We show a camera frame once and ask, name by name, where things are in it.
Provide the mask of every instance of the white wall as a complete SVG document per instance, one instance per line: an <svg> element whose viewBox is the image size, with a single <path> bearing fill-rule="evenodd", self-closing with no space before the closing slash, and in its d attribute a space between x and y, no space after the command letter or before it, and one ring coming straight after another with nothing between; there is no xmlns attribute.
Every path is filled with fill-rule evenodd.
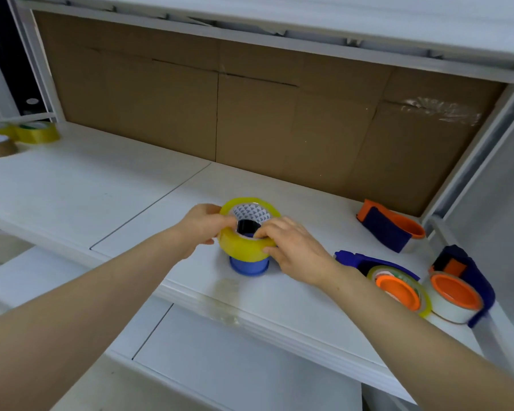
<svg viewBox="0 0 514 411"><path fill-rule="evenodd" d="M446 222L514 323L514 132Z"/></svg>

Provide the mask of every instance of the patterned tape core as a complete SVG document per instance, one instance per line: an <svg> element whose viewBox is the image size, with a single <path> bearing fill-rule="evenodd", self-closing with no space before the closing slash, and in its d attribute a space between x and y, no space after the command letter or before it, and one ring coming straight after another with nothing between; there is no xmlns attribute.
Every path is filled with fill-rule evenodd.
<svg viewBox="0 0 514 411"><path fill-rule="evenodd" d="M249 219L262 225L263 222L272 218L272 215L257 203L242 203L230 210L238 221Z"/></svg>

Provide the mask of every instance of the forearm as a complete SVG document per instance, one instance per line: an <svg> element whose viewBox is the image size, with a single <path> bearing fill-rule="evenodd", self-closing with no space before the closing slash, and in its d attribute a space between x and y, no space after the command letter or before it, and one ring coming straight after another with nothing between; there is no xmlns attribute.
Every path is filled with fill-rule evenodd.
<svg viewBox="0 0 514 411"><path fill-rule="evenodd" d="M186 249L180 233L169 229L0 316L0 411L51 408Z"/></svg>
<svg viewBox="0 0 514 411"><path fill-rule="evenodd" d="M407 310L358 270L319 283L425 410L514 410L514 380Z"/></svg>

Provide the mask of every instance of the hand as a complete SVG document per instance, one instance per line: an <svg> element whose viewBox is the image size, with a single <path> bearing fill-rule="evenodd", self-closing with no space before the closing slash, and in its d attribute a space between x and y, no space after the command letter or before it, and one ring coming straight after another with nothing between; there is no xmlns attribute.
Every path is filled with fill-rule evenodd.
<svg viewBox="0 0 514 411"><path fill-rule="evenodd" d="M254 238L266 236L274 239L278 247L266 247L263 252L278 261L282 271L297 281L318 285L324 276L340 266L301 224L288 217L266 221L253 235Z"/></svg>
<svg viewBox="0 0 514 411"><path fill-rule="evenodd" d="M211 203L196 205L173 227L187 240L188 249L183 258L188 258L199 244L213 245L213 238L223 228L236 229L238 221L234 216L220 215L220 206Z"/></svg>

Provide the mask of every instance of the right hand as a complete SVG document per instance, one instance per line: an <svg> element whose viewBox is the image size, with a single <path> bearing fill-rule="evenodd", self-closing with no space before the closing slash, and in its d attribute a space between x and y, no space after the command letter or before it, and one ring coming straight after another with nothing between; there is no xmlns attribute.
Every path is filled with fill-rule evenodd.
<svg viewBox="0 0 514 411"><path fill-rule="evenodd" d="M265 247L263 252L272 256L282 271L297 281L318 285L340 266L301 224L286 216L266 221L253 235L254 238L267 236L278 246Z"/></svg>

